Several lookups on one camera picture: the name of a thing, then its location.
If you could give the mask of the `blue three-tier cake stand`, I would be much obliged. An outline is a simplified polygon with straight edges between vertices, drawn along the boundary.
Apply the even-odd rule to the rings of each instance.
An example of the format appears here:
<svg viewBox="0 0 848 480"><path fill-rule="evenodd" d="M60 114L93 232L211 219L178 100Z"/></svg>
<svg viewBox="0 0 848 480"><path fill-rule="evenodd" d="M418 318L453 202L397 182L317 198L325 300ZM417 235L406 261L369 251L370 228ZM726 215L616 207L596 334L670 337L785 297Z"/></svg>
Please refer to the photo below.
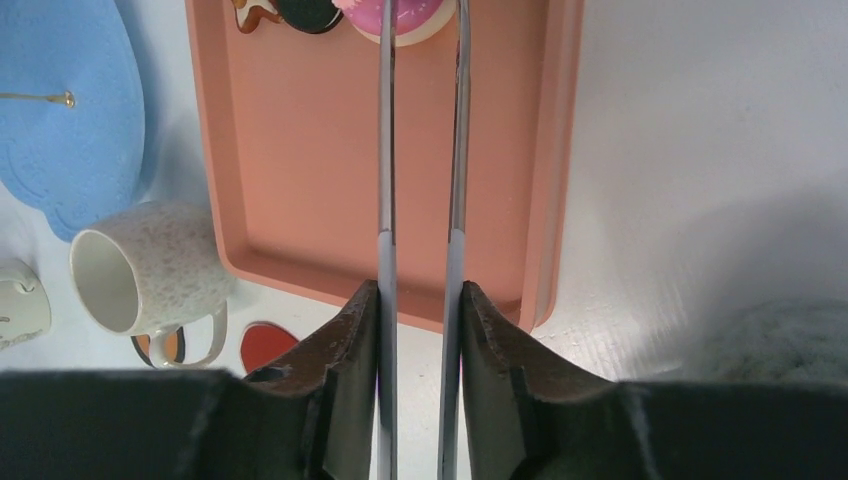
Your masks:
<svg viewBox="0 0 848 480"><path fill-rule="evenodd" d="M1 91L1 181L59 239L134 203L144 98L114 2L2 2Z"/></svg>

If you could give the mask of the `grey speckled mug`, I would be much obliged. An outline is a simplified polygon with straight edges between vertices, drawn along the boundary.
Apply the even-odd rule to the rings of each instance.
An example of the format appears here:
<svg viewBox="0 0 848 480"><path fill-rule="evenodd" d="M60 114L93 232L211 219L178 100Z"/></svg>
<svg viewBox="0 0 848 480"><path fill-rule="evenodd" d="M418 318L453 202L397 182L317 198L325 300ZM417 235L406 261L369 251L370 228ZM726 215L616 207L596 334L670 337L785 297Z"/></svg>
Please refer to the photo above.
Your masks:
<svg viewBox="0 0 848 480"><path fill-rule="evenodd" d="M685 347L680 373L709 381L847 381L847 302L793 299L738 310Z"/></svg>

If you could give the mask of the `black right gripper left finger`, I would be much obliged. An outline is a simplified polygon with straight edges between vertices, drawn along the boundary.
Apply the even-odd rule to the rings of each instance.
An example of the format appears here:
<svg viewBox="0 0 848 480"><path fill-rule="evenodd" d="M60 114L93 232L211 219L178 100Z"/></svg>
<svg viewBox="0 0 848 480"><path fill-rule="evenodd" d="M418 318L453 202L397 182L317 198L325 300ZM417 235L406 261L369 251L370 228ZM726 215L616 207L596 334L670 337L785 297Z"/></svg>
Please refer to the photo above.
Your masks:
<svg viewBox="0 0 848 480"><path fill-rule="evenodd" d="M1 377L5 479L365 479L379 292L368 280L294 348L223 370Z"/></svg>

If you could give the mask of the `black sandwich cookie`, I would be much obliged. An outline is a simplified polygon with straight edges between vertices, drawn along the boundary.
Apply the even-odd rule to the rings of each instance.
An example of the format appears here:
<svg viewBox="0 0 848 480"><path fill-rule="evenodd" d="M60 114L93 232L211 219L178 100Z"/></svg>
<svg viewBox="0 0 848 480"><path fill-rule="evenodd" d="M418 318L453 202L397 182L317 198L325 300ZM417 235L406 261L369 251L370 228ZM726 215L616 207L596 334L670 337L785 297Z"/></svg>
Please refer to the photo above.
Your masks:
<svg viewBox="0 0 848 480"><path fill-rule="evenodd" d="M307 34L322 34L333 29L343 18L331 0L276 0L283 21Z"/></svg>

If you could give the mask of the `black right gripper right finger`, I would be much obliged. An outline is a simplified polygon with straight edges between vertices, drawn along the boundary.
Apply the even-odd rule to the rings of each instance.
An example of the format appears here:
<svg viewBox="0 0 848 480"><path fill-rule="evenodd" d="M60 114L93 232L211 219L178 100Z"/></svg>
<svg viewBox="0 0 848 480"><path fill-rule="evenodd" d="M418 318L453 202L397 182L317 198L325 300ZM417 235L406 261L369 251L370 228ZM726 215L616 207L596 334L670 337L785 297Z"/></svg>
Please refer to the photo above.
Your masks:
<svg viewBox="0 0 848 480"><path fill-rule="evenodd" d="M476 479L843 479L836 384L614 382L465 282L461 363Z"/></svg>

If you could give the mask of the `orange black-rimmed coaster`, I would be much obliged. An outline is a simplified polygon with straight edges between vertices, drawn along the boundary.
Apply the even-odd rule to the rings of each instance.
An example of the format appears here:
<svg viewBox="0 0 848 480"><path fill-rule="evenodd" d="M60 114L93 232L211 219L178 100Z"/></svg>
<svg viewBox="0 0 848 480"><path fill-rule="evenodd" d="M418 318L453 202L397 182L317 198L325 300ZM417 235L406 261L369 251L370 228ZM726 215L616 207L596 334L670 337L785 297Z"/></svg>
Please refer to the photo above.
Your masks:
<svg viewBox="0 0 848 480"><path fill-rule="evenodd" d="M149 335L135 335L131 337L132 346L137 356L148 367L154 365L149 357L151 337ZM165 340L165 354L170 361L182 363L186 355L186 343L184 329L179 327L170 333Z"/></svg>

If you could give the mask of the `pink frosted donut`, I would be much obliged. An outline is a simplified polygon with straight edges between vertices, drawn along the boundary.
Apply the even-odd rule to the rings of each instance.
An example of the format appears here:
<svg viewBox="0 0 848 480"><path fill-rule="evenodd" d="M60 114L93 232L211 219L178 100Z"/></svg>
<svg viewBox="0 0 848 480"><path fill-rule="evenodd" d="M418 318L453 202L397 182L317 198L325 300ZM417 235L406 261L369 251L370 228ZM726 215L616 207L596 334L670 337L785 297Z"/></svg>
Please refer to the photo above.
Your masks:
<svg viewBox="0 0 848 480"><path fill-rule="evenodd" d="M332 3L360 34L375 43L380 42L385 1L333 0ZM456 6L457 2L452 0L397 1L396 46L410 46L429 39L448 23Z"/></svg>

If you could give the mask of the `metal tongs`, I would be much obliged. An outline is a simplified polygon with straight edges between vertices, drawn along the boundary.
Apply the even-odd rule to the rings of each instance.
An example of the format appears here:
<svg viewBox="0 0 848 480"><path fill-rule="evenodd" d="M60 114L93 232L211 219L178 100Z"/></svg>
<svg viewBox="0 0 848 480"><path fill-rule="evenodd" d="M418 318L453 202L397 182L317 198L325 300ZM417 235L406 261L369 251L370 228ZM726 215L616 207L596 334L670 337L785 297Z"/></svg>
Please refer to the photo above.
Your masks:
<svg viewBox="0 0 848 480"><path fill-rule="evenodd" d="M381 9L378 88L378 476L397 476L397 262L395 208L395 50L398 4ZM461 292L464 283L471 99L471 22L467 0L457 2L458 42L450 215L445 280L438 476L457 476Z"/></svg>

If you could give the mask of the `pink rectangular tray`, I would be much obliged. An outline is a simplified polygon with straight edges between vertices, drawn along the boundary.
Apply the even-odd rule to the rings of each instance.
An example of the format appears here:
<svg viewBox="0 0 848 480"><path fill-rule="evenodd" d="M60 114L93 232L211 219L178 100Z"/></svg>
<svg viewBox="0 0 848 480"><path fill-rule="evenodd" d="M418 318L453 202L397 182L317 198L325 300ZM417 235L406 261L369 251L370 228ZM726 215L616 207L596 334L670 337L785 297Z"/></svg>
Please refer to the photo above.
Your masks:
<svg viewBox="0 0 848 480"><path fill-rule="evenodd" d="M341 305L377 272L378 46L243 34L186 5L217 243L240 278ZM556 301L584 5L474 1L465 276L525 330ZM458 27L396 54L399 319L443 322Z"/></svg>

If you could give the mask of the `red apple-shaped coaster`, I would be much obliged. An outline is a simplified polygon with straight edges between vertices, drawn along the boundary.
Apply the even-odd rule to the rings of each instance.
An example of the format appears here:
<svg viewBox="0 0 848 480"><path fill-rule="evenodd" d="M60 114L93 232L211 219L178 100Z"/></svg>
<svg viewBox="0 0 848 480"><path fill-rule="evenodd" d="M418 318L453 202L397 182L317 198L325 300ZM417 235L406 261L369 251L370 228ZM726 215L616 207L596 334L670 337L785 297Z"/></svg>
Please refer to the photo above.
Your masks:
<svg viewBox="0 0 848 480"><path fill-rule="evenodd" d="M246 373L251 373L291 350L298 338L279 325L269 322L249 324L242 335L240 358Z"/></svg>

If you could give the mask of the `white speckled mug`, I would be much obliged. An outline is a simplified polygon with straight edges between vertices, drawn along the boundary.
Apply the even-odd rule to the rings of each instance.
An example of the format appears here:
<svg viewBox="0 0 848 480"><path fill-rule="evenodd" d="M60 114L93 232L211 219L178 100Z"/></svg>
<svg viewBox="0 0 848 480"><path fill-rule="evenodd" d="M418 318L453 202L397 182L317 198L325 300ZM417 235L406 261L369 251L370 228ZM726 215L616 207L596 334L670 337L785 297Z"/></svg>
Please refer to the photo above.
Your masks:
<svg viewBox="0 0 848 480"><path fill-rule="evenodd" d="M236 279L219 258L209 211L183 202L139 204L77 233L69 264L89 316L115 335L148 336L154 367L177 367L166 353L168 336L204 317L212 320L211 343L189 368L208 367L223 351Z"/></svg>

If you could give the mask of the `star-shaped brown cookie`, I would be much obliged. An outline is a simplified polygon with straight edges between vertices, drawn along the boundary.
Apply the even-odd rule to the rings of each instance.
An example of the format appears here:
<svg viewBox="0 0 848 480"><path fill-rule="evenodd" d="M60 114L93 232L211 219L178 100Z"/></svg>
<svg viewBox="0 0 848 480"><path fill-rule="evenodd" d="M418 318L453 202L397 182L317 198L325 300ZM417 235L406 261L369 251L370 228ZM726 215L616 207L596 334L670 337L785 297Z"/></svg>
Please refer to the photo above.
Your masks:
<svg viewBox="0 0 848 480"><path fill-rule="evenodd" d="M232 0L236 26L243 34L252 33L265 19L275 24L282 22L276 4L272 0Z"/></svg>

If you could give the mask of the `green-lined floral cream mug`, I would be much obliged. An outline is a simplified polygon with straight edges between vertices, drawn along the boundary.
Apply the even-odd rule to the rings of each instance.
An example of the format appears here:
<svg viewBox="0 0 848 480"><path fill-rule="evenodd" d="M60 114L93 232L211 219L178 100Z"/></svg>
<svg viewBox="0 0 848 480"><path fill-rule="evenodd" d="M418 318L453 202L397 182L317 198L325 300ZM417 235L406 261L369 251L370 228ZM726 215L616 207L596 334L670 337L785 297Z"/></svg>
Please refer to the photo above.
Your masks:
<svg viewBox="0 0 848 480"><path fill-rule="evenodd" d="M52 326L47 293L36 273L23 261L1 261L1 349L46 334Z"/></svg>

